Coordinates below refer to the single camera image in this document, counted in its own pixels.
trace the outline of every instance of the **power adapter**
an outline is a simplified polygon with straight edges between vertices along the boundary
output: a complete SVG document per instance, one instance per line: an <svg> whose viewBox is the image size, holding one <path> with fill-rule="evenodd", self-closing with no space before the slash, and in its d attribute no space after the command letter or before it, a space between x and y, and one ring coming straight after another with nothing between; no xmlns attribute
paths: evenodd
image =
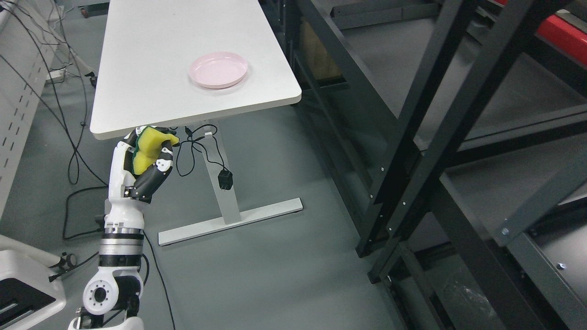
<svg viewBox="0 0 587 330"><path fill-rule="evenodd" d="M227 169L223 169L218 174L218 184L220 189L230 190L232 188L232 172Z"/></svg>

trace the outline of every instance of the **table foot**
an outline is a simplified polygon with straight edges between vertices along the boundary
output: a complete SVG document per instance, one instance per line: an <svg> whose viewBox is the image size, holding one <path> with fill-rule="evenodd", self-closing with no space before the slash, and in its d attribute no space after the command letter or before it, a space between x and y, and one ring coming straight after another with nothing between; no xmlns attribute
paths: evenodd
<svg viewBox="0 0 587 330"><path fill-rule="evenodd" d="M169 245L191 238L196 238L222 230L239 227L246 224L256 223L270 218L279 217L280 215L294 213L303 210L302 201L295 198L280 203L253 208L240 212L241 221L231 224L224 223L224 218L215 218L200 223L185 225L175 229L165 230L159 233L159 245Z"/></svg>

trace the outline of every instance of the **table leg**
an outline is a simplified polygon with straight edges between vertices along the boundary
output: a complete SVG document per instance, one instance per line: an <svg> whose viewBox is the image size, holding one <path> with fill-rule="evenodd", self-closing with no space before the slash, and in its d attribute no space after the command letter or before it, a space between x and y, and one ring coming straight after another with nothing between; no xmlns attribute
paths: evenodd
<svg viewBox="0 0 587 330"><path fill-rule="evenodd" d="M211 123L218 127L218 123L215 121L206 121L206 123ZM220 130L218 133L213 135L214 137L212 137L212 132L214 130L213 127L205 127L205 130L205 138L200 140L200 143L205 146L206 150L208 150L208 157L212 161L222 163L218 157L216 142L214 141L215 137L218 142L218 150L220 151L220 155L222 155L222 158L224 159L224 166L230 169L230 166L228 165L228 158L224 150L222 137L220 135ZM159 233L159 245L169 245L189 240L191 238L216 233L222 230L227 230L230 228L235 228L303 210L302 201L299 198L294 198L280 203L240 212L237 204L234 185L231 190L222 190L219 187L218 173L222 170L222 167L218 164L209 163L206 160L205 163L208 174L210 175L210 181L212 182L214 194L216 195L216 200L218 201L218 206L220 207L220 213L222 214L222 217L162 231Z"/></svg>

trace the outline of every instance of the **white device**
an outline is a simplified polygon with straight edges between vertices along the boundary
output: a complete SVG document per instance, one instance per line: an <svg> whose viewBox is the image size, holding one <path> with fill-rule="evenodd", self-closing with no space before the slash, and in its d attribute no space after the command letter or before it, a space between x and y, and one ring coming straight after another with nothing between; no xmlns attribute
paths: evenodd
<svg viewBox="0 0 587 330"><path fill-rule="evenodd" d="M10 238L0 235L1 246ZM16 242L16 250L0 251L0 329L25 330L65 307L60 279L49 282L55 273L50 265L61 258Z"/></svg>

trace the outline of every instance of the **black cable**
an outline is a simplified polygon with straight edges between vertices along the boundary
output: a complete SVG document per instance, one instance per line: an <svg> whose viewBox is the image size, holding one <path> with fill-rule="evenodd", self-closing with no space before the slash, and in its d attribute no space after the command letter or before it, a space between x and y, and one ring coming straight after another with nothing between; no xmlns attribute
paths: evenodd
<svg viewBox="0 0 587 330"><path fill-rule="evenodd" d="M102 232L102 228L98 228L92 231L85 231L83 233L79 233L79 234L75 234L75 235L71 235L71 236L66 236L65 232L67 230L67 226L68 226L68 220L69 220L69 200L79 194L82 193L84 191L89 191L89 190L97 190L97 189L103 189L103 188L107 188L107 186L98 186L98 187L89 187L89 188L84 188L84 189L80 189L78 191L74 191L71 194L69 194L69 196L67 197L67 199L65 200L65 217L63 218L63 231L61 232L61 239L64 241L69 241L73 238L79 237L79 236L83 236L83 235L88 235L88 234L93 234L93 233L101 233Z"/></svg>
<svg viewBox="0 0 587 330"><path fill-rule="evenodd" d="M208 150L206 149L206 147L204 147L203 144L199 143L198 141L200 141L201 139L204 138L204 136L198 137L196 139L193 138L193 135L196 131L204 128L204 127L213 127L214 128L214 132L212 133L212 138L214 139L214 143L216 144L216 150L218 151L218 156L220 157L220 160L222 161L222 163L219 163L217 161L212 161L210 160L210 157L208 155ZM220 147L218 146L218 140L216 139L216 137L214 136L216 133L218 133L218 127L216 125L213 124L204 124L198 128L196 128L195 130L190 130L188 127L185 127L185 132L188 135L188 137L180 142L180 147L177 150L177 157L176 157L176 172L180 177L185 177L188 176L189 174L191 174L194 171L195 168L195 155L194 155L194 150L199 152L199 153L204 153L206 156L206 161L211 163L211 164L217 164L219 166L222 167L223 170L228 170L228 168L226 168L225 163L224 163L224 158L222 157L222 154L220 153ZM188 173L186 174L182 174L180 172L179 169L179 159L180 159L180 155L181 155L181 147L184 143L191 143L191 158L192 158L192 165L191 165L191 169L190 171L188 171ZM195 147L195 144L199 145L200 147L202 147L202 149L204 149L204 151L201 151L199 149L197 149Z"/></svg>
<svg viewBox="0 0 587 330"><path fill-rule="evenodd" d="M179 147L179 149L177 150L177 156L176 156L176 172L177 172L177 174L178 174L180 177L186 177L186 176L190 175L190 174L191 174L191 173L194 171L194 168L195 168L195 155L194 155L194 150L192 149L192 150L191 150L191 169L190 169L190 171L188 171L188 173L186 173L186 174L181 174L181 172L180 172L180 154L181 154L181 146L182 146L184 143L188 143L188 142L191 142L191 140L186 140L186 141L182 141L182 142L180 142L180 147Z"/></svg>
<svg viewBox="0 0 587 330"><path fill-rule="evenodd" d="M19 22L20 22L20 23L23 25L23 27L24 27L24 28L27 30L27 32L28 32L28 29L27 29L27 28L26 28L26 26L25 26L25 25L22 23L22 21L21 21L21 20L20 20L18 17L16 17L16 18L17 18L17 20L18 20L18 21L19 21ZM37 47L37 50L38 50L38 51L39 51L39 53L41 54L41 58L43 59L43 62L45 63L45 66L46 66L46 68L47 68L47 70L48 70L48 72L49 72L49 67L48 67L48 65L47 65L47 62L46 62L46 60L45 60L44 56L43 56L43 55L42 55L42 53L41 53L41 49L39 48L39 46L38 46L36 43L35 43L35 46ZM6 62L6 64L8 64L8 66L9 66L9 67L10 67L10 68L11 68L11 69L12 69L12 70L13 70L13 71L14 71L14 72L15 72L15 73L16 73L16 74L17 74L17 75L20 77L20 79L22 79L22 81L23 81L23 82L25 82L25 84L26 84L26 85L27 85L27 86L28 86L28 87L31 89L31 91L32 91L32 92L35 94L35 96L36 96L36 97L39 99L39 101L41 101L41 103L43 103L43 105L45 105L45 107L47 107L47 109L49 110L49 112L51 112L51 114L53 115L53 117L55 117L55 119L58 121L59 125L60 125L60 126L62 127L62 129L65 131L65 133L66 133L66 135L67 135L67 137L68 137L69 143L71 144L71 146L72 146L72 148L73 148L74 152L75 152L75 153L76 153L76 154L79 156L79 158L80 158L80 160L82 161L82 163L84 164L84 166L85 166L85 167L86 167L86 168L87 168L87 169L90 171L90 173L91 173L91 174L92 174L92 175L93 175L93 176L94 176L96 179L98 179L100 182L102 182L104 185L106 185L106 182L105 182L104 180L102 180L102 179L101 179L101 178L100 178L100 177L99 177L99 176L98 176L98 175L97 175L97 174L96 174L96 173L95 173L95 172L94 172L94 171L93 171L93 170L92 170L92 169L89 167L89 165L88 165L88 164L86 163L86 161L83 159L82 155L79 153L79 150L77 149L77 146L76 146L76 145L73 143L73 140L72 140L72 138L71 138L71 135L69 134L69 130L68 130L67 124L65 123L65 115L63 114L63 109L61 108L61 105L60 105L60 103L59 103L59 97L58 97L58 96L57 96L57 94L56 94L56 92L57 92L57 91L56 91L56 89L55 89L55 82L53 81L53 79L50 77L50 79L51 79L51 83L52 83L52 86L53 86L53 91L55 92L55 98L58 100L58 108L59 108L59 111L60 111L60 113L61 113L61 115L62 115L63 122L62 122L62 121L61 121L61 120L60 120L60 119L57 117L57 114L55 113L55 111L53 111L53 109L51 109L51 108L49 107L49 105L48 105L48 104L47 104L47 103L46 103L46 102L45 102L45 101L44 101L44 100L41 98L41 96L40 96L40 95L39 95L39 94L38 94L38 93L37 93L37 92L36 92L36 91L35 91L35 90L32 88L32 86L31 86L31 85L30 85L30 84L29 84L29 83L26 81L26 79L25 79L25 78L24 78L24 77L23 77L23 76L22 76L22 75L21 75L21 74L20 74L20 73L19 73L19 72L18 72L18 71L15 69L15 68L14 68L14 66L12 66L12 64L10 64L10 62L8 62L8 60L7 60L7 59L6 59L4 56L2 56L1 54L0 54L0 58L1 58L2 60L4 60L4 62Z"/></svg>
<svg viewBox="0 0 587 330"><path fill-rule="evenodd" d="M69 54L71 54L72 52L74 52L74 50L69 45L68 38L67 38L67 36L65 34L65 28L63 27L63 19L61 19L59 21L59 25L61 26L61 34L63 35L63 40L65 41L65 44L68 46ZM75 56L73 56L72 59L73 59L73 63L75 64L75 66L77 68L77 72L79 73L79 76L77 76L77 77L80 79L80 82L82 83L83 101L84 101L83 104L84 104L84 108L85 108L84 115L83 115L83 123L84 123L84 125L82 125L82 131L79 134L79 138L78 138L77 144L76 144L76 148L78 148L79 145L80 145L80 143L82 142L82 137L83 137L83 132L84 132L84 126L85 126L85 123L87 121L87 113L88 113L88 108L87 108L87 91L86 91L86 85L84 84L84 81L83 81L83 78L82 78L82 71L79 68L79 64L77 63L77 59L76 59ZM76 159L77 175L76 175L75 182L72 182L69 174L70 174L71 165L72 165L72 161L73 161L73 158L74 157ZM76 156L75 151L72 153L72 156L69 159L69 164L68 164L68 179L69 179L69 183L72 183L72 184L77 184L77 182L79 181L79 160L77 159L77 156Z"/></svg>
<svg viewBox="0 0 587 330"><path fill-rule="evenodd" d="M167 307L169 307L169 315L171 316L171 323L173 324L173 330L176 330L176 321L173 319L173 312L171 311L171 303L169 302L169 294L167 293L167 287L165 286L165 281L163 281L163 275L161 275L161 270L159 270L159 264L157 263L157 257L155 256L155 250L153 249L153 245L151 244L151 240L147 236L147 233L143 230L143 234L147 239L147 243L151 248L151 253L153 254L153 260L155 260L155 267L157 268L157 273L159 273L159 278L161 278L161 284L163 284L163 291L165 291L165 299L167 300Z"/></svg>
<svg viewBox="0 0 587 330"><path fill-rule="evenodd" d="M194 142L194 143L195 143L195 144L197 144L197 145L199 145L200 147L202 147L202 149L204 149L204 154L206 155L206 161L207 161L207 162L209 162L209 163L211 163L211 164L217 164L217 165L219 165L219 166L222 166L222 169L224 169L224 170L228 170L228 169L227 169L227 168L224 166L224 164L220 164L220 163L219 163L219 162L217 162L217 161L210 160L210 158L208 157L208 149L206 149L206 147L204 147L204 145L203 145L203 144L201 144L200 142Z"/></svg>
<svg viewBox="0 0 587 330"><path fill-rule="evenodd" d="M14 4L14 5L15 5L17 8L19 8L19 10L20 10L20 11L21 11L23 14L25 14L25 15L26 15L26 16L28 16L28 17L30 17L30 18L31 18L31 20L33 21L33 23L34 23L36 26L38 26L38 27L39 27L41 30L43 30L43 31L45 31L45 32L47 32L47 33L50 33L51 35L53 35L53 37L54 37L55 39L57 39L57 40L59 40L59 41L61 41L61 42L65 43L65 44L68 46L68 49L70 50L70 53L71 53L71 52L73 52L73 49L71 48L71 46L69 45L69 43L67 43L67 39L66 39L66 36L65 36L65 30L64 30L64 28L63 28L63 24L61 24L61 30L62 30L62 33L63 33L63 38L64 38L64 41L62 41L62 40L60 40L59 38L57 38L57 36L55 36L55 34L53 34L53 33L51 33L51 32L48 32L48 31L44 30L44 29L43 29L43 28L42 28L40 25L38 25L38 23L36 23L35 19L34 19L32 16L30 16L30 14L28 14L27 12L25 12L25 11L22 9L22 7L20 7L18 4L15 4L14 2L7 1L7 0L4 0L4 1L5 1L5 2L9 2L9 3L11 3L11 4ZM26 30L26 32L28 33L29 37L31 38L31 40L32 40L32 41L33 41L33 43L35 44L35 47L36 47L36 48L37 48L37 50L39 51L39 54L41 55L41 59L43 60L43 63L45 64L45 68L46 68L47 72L48 72L48 73L50 73L49 65L47 64L47 61L46 61L45 57L43 56L43 53L41 52L41 49L40 49L39 45L37 45L36 41L35 41L35 40L34 40L34 38L32 37L31 30L30 30L30 29L28 29L28 28L26 27L26 25L25 25L25 24L22 22L22 20L21 20L21 19L20 19L18 16L16 16L16 14L14 14L14 13L13 13L13 11L10 11L10 10L8 10L8 12L9 12L9 13L10 13L12 16L14 16L14 18L16 18L16 20L17 20L17 21L18 21L18 22L19 22L19 23L22 25L22 27L23 27L23 28ZM81 72L81 71L80 71L80 69L79 69L79 65L77 64L77 60L75 59L75 57L73 57L73 61L74 61L74 63L75 63L75 66L77 67L77 70L78 70L78 72ZM99 177L98 177L98 176L97 176L97 175L96 175L96 174L95 174L95 173L92 171L92 169L90 169L90 167L89 167L89 166L86 164L86 162L84 161L84 159L83 159L82 155L79 153L78 147L79 147L79 145L80 145L80 143L81 143L81 140L82 140L82 137L83 137L84 127L82 127L82 130L81 130L81 132L80 132L80 136L79 136L79 138L78 138L78 140L77 140L77 143L76 143L76 144L74 144L74 143L73 143L73 139L71 138L71 135L70 135L70 133L69 133L69 129L68 129L67 123L66 123L66 121L65 121L65 115L64 115L64 113L63 113L63 109L61 108L61 104L60 104L60 102L59 102L59 96L58 96L58 94L57 94L57 90L56 90L56 88L55 88L55 82L53 81L53 77L51 77L50 75L49 75L49 79L50 79L50 81L51 81L51 84L52 84L52 87L53 87L53 92L55 93L55 99L56 99L56 101L57 101L57 106L58 106L58 108L59 108L59 112L60 112L60 114L61 114L61 118L62 118L62 120L63 120L62 128L65 130L65 133L67 134L67 136L68 136L68 139L69 139L69 141L70 141L70 143L71 143L71 145L72 145L72 147L73 147L73 154L72 154L72 156L71 156L71 158L70 158L70 160L69 160L69 164L68 164L68 180L69 180L69 183L71 183L71 184L77 184L77 182L79 181L79 160L77 159L77 157L79 156L79 158L80 158L80 159L81 159L81 161L84 163L84 165L86 166L86 168L87 168L87 169L88 169L88 170L89 170L89 171L90 171L90 172L91 172L91 173L92 173L92 174L93 174L93 175L94 175L94 176L95 176L95 177L96 177L98 180L100 180L100 181L101 181L103 184L106 184L106 182L104 182L102 179L100 179L100 178L99 178ZM87 113L88 113L88 108L87 108L87 93L86 93L86 87L85 87L85 84L83 83L83 79L81 78L81 76L80 76L80 79L81 79L81 82L82 82L83 95L84 95L84 101L85 101L85 113L84 113L84 120L83 120L83 122L85 123L85 121L87 120ZM76 178L75 178L75 180L72 180L72 179L71 179L71 175L70 175L70 171L71 171L71 165L72 165L72 162L73 162L73 158L74 158L74 157L75 157L75 159L76 159L77 173L76 173Z"/></svg>
<svg viewBox="0 0 587 330"><path fill-rule="evenodd" d="M143 253L142 255L143 259L145 259L145 264L147 265L147 272L145 273L145 279L143 280L143 286L147 285L147 279L149 278L149 272L151 271L151 265L149 264L149 259L147 259L147 256Z"/></svg>
<svg viewBox="0 0 587 330"><path fill-rule="evenodd" d="M59 278L59 277L61 277L61 276L65 275L65 274L67 274L67 273L71 272L72 270L75 270L75 269L77 269L78 267L81 267L81 266L83 266L83 264L85 264L86 262L90 261L90 260L91 260L93 257L95 257L95 256L97 256L97 255L98 255L98 252L96 252L96 253L92 254L92 255L91 255L91 256L90 256L88 259L85 259L84 261L82 261L81 263L79 263L79 264L77 264L77 265L73 266L72 268L68 268L68 269L66 269L66 270L64 270L64 271L62 271L62 272L60 272L59 274L55 274L55 275L53 275L53 276L49 276L49 282L53 282L53 281L54 281L54 280L56 280L57 278Z"/></svg>
<svg viewBox="0 0 587 330"><path fill-rule="evenodd" d="M114 315L112 315L107 320L105 320L104 323L102 323L102 326L105 326L108 322L112 321L112 319L117 317L118 314L122 313L122 311L124 311L124 309L121 309L121 310L117 311L116 313L114 313Z"/></svg>
<svg viewBox="0 0 587 330"><path fill-rule="evenodd" d="M222 154L220 153L220 148L218 147L218 140L216 140L216 137L214 135L212 135L212 138L214 139L214 142L216 143L216 151L218 151L218 156L220 157L220 160L222 161L222 168L224 170L228 170L226 168L226 166L224 166L224 158L222 158Z"/></svg>

